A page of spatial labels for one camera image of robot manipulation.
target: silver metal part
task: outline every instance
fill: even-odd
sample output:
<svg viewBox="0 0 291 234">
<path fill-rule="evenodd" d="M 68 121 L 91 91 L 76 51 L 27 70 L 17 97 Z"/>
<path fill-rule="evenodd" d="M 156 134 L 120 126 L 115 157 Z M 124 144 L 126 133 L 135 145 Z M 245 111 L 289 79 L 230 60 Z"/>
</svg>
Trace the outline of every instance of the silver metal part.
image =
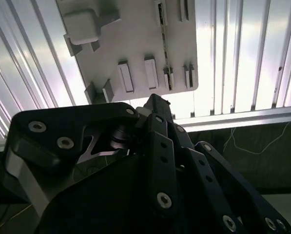
<svg viewBox="0 0 291 234">
<path fill-rule="evenodd" d="M 236 232 L 236 225 L 233 221 L 233 219 L 231 219 L 231 217 L 224 215 L 222 217 L 222 220 L 224 222 L 224 225 L 232 232 L 235 233 Z"/>
<path fill-rule="evenodd" d="M 69 150 L 73 148 L 74 142 L 70 138 L 62 136 L 57 139 L 57 145 L 61 149 Z"/>
<path fill-rule="evenodd" d="M 184 127 L 187 132 L 198 132 L 212 129 L 235 128 L 290 121 L 291 107 L 174 120 L 176 124 Z"/>
<path fill-rule="evenodd" d="M 157 121 L 159 121 L 159 122 L 163 122 L 163 120 L 162 120 L 162 118 L 161 117 L 158 117 L 158 116 L 156 116 L 156 119 L 157 119 Z"/>
<path fill-rule="evenodd" d="M 39 217 L 42 216 L 47 205 L 59 192 L 74 183 L 72 172 L 64 176 L 48 177 L 40 170 L 28 165 L 10 149 L 7 152 L 5 168 L 8 173 L 19 180 Z"/>
<path fill-rule="evenodd" d="M 40 121 L 31 121 L 28 124 L 28 128 L 34 133 L 43 133 L 47 129 L 46 125 Z"/>
<path fill-rule="evenodd" d="M 170 197 L 167 194 L 160 192 L 157 194 L 156 197 L 157 197 L 157 202 L 162 208 L 168 209 L 171 207 L 172 202 L 171 202 Z"/>
<path fill-rule="evenodd" d="M 273 221 L 269 218 L 265 218 L 265 221 L 269 228 L 271 228 L 273 231 L 276 231 L 276 225 L 273 223 Z"/>
<path fill-rule="evenodd" d="M 183 133 L 184 132 L 184 129 L 181 127 L 181 126 L 177 126 L 177 129 L 179 132 Z"/>
<path fill-rule="evenodd" d="M 134 114 L 134 111 L 133 110 L 131 110 L 131 109 L 129 109 L 129 108 L 127 108 L 127 110 L 126 110 L 129 114 L 131 114 L 131 115 L 133 115 Z"/>
<path fill-rule="evenodd" d="M 284 231 L 287 231 L 287 228 L 286 228 L 285 224 L 284 224 L 281 220 L 277 219 L 276 222 L 280 225 L 280 227 L 281 227 Z"/>
<path fill-rule="evenodd" d="M 205 147 L 205 149 L 208 150 L 208 151 L 211 151 L 211 150 L 212 150 L 212 149 L 210 148 L 209 145 L 204 144 L 204 147 Z"/>
</svg>

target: screw hole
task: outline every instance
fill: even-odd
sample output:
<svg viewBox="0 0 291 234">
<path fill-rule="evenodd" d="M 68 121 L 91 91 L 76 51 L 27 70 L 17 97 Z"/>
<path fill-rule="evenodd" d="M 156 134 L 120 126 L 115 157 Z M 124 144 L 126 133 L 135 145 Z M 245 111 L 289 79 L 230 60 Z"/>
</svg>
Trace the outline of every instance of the screw hole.
<svg viewBox="0 0 291 234">
<path fill-rule="evenodd" d="M 231 221 L 227 220 L 227 223 L 228 223 L 228 225 L 229 225 L 230 227 L 233 227 L 233 224 L 232 224 Z"/>
<path fill-rule="evenodd" d="M 42 126 L 41 126 L 41 124 L 35 123 L 35 124 L 33 125 L 33 128 L 35 128 L 35 129 L 41 129 Z"/>
<path fill-rule="evenodd" d="M 166 197 L 164 197 L 164 196 L 162 196 L 162 197 L 160 198 L 160 200 L 161 200 L 164 204 L 167 204 L 167 203 L 168 203 L 168 199 L 167 199 Z"/>
<path fill-rule="evenodd" d="M 159 117 L 159 116 L 156 116 L 156 119 L 157 119 L 157 121 L 159 121 L 159 122 L 163 122 L 163 119 L 161 118 L 161 117 Z"/>
<path fill-rule="evenodd" d="M 69 143 L 68 140 L 63 140 L 63 141 L 62 141 L 62 144 L 63 144 L 63 145 L 69 145 L 70 143 Z"/>
<path fill-rule="evenodd" d="M 168 159 L 164 156 L 160 157 L 160 160 L 164 163 L 167 163 L 168 162 Z"/>
<path fill-rule="evenodd" d="M 213 179 L 211 179 L 211 177 L 209 177 L 208 175 L 206 176 L 206 180 L 208 180 L 208 182 L 212 183 Z"/>
</svg>

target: metal panel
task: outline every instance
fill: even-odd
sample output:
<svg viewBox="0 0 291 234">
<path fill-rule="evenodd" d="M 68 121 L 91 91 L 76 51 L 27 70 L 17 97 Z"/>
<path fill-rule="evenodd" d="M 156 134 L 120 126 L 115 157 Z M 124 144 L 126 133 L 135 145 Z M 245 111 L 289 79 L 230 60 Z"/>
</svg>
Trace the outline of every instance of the metal panel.
<svg viewBox="0 0 291 234">
<path fill-rule="evenodd" d="M 263 46 L 264 15 L 267 0 L 245 0 L 239 51 L 235 112 L 249 111 L 255 93 L 259 52 Z"/>
<path fill-rule="evenodd" d="M 291 1 L 271 1 L 255 105 L 256 110 L 272 107 L 278 75 L 282 73 L 284 66 L 281 62 L 290 13 Z"/>
<path fill-rule="evenodd" d="M 240 29 L 242 23 L 243 1 L 229 0 L 226 15 L 226 54 L 223 82 L 222 113 L 228 114 L 235 107 L 235 85 L 238 69 Z"/>
<path fill-rule="evenodd" d="M 279 79 L 280 88 L 278 89 L 278 95 L 273 101 L 276 103 L 276 107 L 291 106 L 291 15 L 289 22 L 289 33 L 287 35 L 286 44 L 288 46 L 285 57 L 285 64 L 283 66 L 282 78 Z"/>
<path fill-rule="evenodd" d="M 0 139 L 23 110 L 88 104 L 54 0 L 0 0 Z"/>
<path fill-rule="evenodd" d="M 195 116 L 207 116 L 213 110 L 212 11 L 212 1 L 195 1 L 198 64 L 198 89 L 194 91 Z"/>
</svg>

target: metal slot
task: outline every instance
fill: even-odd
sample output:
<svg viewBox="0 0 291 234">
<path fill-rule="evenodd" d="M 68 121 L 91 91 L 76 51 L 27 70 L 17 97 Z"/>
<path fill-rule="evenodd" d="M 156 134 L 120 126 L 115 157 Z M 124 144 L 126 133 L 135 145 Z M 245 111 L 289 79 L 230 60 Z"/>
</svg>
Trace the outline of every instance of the metal slot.
<svg viewBox="0 0 291 234">
<path fill-rule="evenodd" d="M 144 61 L 146 77 L 149 83 L 149 89 L 158 88 L 157 72 L 155 59 L 149 58 Z"/>
<path fill-rule="evenodd" d="M 114 92 L 111 86 L 111 81 L 110 79 L 108 79 L 104 85 L 104 87 L 102 88 L 105 100 L 107 103 L 112 102 L 113 97 L 114 97 Z"/>
<path fill-rule="evenodd" d="M 123 61 L 118 64 L 118 73 L 122 85 L 127 93 L 134 91 L 134 86 L 132 84 L 131 75 L 128 67 L 128 62 Z"/>
<path fill-rule="evenodd" d="M 186 87 L 193 88 L 194 80 L 195 80 L 195 70 L 192 65 L 190 65 L 189 67 L 185 65 L 183 68 L 184 68 Z"/>
<path fill-rule="evenodd" d="M 171 91 L 175 86 L 175 78 L 172 68 L 170 68 L 169 70 L 167 68 L 164 69 L 164 78 L 166 87 L 168 87 L 169 90 Z"/>
<path fill-rule="evenodd" d="M 171 78 L 171 69 L 169 65 L 168 60 L 168 51 L 167 51 L 167 39 L 166 39 L 166 25 L 167 25 L 167 18 L 166 18 L 166 4 L 163 4 L 163 2 L 157 3 L 158 13 L 159 13 L 159 22 L 160 22 L 160 28 L 161 28 L 161 36 L 163 40 L 163 47 L 164 47 L 164 55 L 165 55 L 165 61 L 166 61 L 166 72 L 164 72 L 165 77 L 167 77 L 169 90 L 173 89 L 174 83 L 172 82 Z"/>
<path fill-rule="evenodd" d="M 188 0 L 180 0 L 180 17 L 182 22 L 189 20 Z"/>
</svg>

